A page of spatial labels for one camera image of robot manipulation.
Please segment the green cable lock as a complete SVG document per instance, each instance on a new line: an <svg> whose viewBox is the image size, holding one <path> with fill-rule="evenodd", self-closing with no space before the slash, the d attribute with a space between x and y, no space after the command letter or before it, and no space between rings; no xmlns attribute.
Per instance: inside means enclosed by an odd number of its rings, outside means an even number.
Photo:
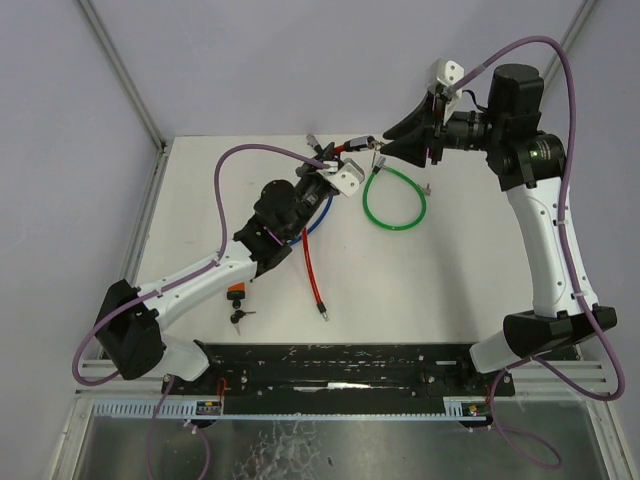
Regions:
<svg viewBox="0 0 640 480"><path fill-rule="evenodd" d="M376 227L404 232L413 230L427 216L429 184L421 185L407 173L377 155L362 193L366 218Z"/></svg>

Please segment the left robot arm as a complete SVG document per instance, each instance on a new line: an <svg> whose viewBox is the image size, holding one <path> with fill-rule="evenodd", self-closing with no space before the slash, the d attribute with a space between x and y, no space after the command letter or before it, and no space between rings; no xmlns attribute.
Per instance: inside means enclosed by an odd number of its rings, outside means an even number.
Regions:
<svg viewBox="0 0 640 480"><path fill-rule="evenodd" d="M268 182L247 223L234 234L224 232L213 254L154 282L133 286L122 279L108 288L91 335L118 376L134 380L162 367L169 375L195 380L209 368L202 347L170 338L166 330L213 296L276 268L321 204L336 195L352 196L363 180L333 145L302 162L297 183Z"/></svg>

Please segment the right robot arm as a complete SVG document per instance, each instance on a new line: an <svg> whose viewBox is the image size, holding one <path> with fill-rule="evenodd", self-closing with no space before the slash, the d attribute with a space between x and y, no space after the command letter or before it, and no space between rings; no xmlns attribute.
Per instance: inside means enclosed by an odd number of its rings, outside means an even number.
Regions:
<svg viewBox="0 0 640 480"><path fill-rule="evenodd" d="M494 70L488 105L461 112L462 93L446 94L464 76L454 61L439 59L428 73L427 93L401 122L387 130L382 154L417 167L437 164L444 150L482 151L514 210L533 285L532 308L507 315L500 332L474 344L475 369L490 373L523 358L579 344L598 327L617 324L587 278L567 203L559 201L566 155L561 140L539 129L544 80L529 65Z"/></svg>

